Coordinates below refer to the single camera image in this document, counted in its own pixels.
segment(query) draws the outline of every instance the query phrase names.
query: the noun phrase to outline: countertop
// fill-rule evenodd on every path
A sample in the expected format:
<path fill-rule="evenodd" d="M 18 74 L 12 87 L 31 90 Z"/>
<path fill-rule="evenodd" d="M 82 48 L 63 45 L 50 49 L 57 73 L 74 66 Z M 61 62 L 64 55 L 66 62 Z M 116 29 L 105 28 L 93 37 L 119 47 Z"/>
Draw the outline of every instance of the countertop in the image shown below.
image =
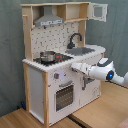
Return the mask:
<path fill-rule="evenodd" d="M 101 46 L 97 46 L 97 45 L 87 45 L 85 46 L 86 48 L 91 48 L 91 49 L 94 49 L 95 51 L 94 52 L 91 52 L 91 53 L 88 53 L 88 54 L 85 54 L 83 56 L 74 56 L 74 55 L 71 55 L 71 54 L 67 54 L 65 53 L 65 51 L 55 51 L 57 53 L 61 53 L 61 54 L 64 54 L 64 55 L 68 55 L 70 57 L 73 57 L 73 59 L 70 59 L 70 60 L 67 60 L 65 62 L 61 62 L 61 63 L 57 63 L 55 65 L 52 65 L 52 66 L 49 66 L 49 67 L 46 67 L 46 66 L 43 66 L 41 64 L 38 64 L 36 62 L 31 62 L 27 59 L 24 59 L 23 62 L 28 64 L 28 65 L 31 65 L 41 71 L 44 71 L 44 72 L 48 72 L 52 69 L 55 69 L 55 68 L 58 68 L 58 67 L 61 67 L 61 66 L 64 66 L 66 64 L 70 64 L 70 63 L 73 63 L 73 62 L 76 62 L 76 61 L 80 61 L 82 59 L 87 59 L 87 58 L 90 58 L 90 57 L 93 57 L 93 56 L 96 56 L 96 55 L 99 55 L 101 53 L 104 53 L 105 52 L 105 48 L 101 47 Z"/>

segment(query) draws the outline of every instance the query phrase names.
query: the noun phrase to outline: sink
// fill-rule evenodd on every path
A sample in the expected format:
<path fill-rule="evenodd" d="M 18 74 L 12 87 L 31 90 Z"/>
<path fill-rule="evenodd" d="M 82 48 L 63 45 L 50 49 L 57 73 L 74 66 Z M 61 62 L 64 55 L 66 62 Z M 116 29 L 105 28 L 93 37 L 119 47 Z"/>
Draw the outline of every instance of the sink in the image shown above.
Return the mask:
<path fill-rule="evenodd" d="M 68 49 L 65 51 L 65 53 L 68 53 L 74 56 L 81 56 L 81 55 L 85 55 L 85 54 L 88 54 L 94 51 L 95 50 L 91 48 L 78 47 L 78 48 Z"/>

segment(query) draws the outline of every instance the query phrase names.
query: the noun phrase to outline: oven door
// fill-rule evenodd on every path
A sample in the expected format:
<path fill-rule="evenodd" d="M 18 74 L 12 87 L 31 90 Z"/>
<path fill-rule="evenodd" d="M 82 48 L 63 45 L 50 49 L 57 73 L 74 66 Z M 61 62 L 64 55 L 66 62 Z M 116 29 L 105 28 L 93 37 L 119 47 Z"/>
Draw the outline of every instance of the oven door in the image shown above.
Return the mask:
<path fill-rule="evenodd" d="M 79 108 L 79 92 L 78 81 L 70 78 L 54 83 L 49 87 L 50 125 Z"/>

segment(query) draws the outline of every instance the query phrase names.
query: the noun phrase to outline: faucet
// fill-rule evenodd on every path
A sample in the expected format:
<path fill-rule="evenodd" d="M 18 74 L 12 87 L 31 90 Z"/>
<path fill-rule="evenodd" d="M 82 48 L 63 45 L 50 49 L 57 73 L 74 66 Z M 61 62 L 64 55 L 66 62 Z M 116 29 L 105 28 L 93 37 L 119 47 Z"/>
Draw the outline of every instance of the faucet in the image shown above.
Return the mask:
<path fill-rule="evenodd" d="M 74 33 L 74 34 L 71 36 L 71 38 L 70 38 L 70 43 L 69 43 L 68 46 L 67 46 L 68 49 L 72 49 L 73 47 L 75 47 L 75 44 L 73 44 L 73 42 L 72 42 L 72 39 L 73 39 L 73 37 L 74 37 L 75 35 L 80 36 L 80 41 L 82 41 L 82 35 L 81 35 L 80 33 Z"/>

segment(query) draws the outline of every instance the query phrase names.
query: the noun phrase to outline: oven window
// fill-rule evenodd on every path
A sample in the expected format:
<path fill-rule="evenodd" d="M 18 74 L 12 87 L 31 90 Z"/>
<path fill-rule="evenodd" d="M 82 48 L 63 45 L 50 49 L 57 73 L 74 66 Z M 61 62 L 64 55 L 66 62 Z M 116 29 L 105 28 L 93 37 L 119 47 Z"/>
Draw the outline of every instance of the oven window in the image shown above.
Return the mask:
<path fill-rule="evenodd" d="M 56 111 L 73 103 L 73 85 L 56 92 Z"/>

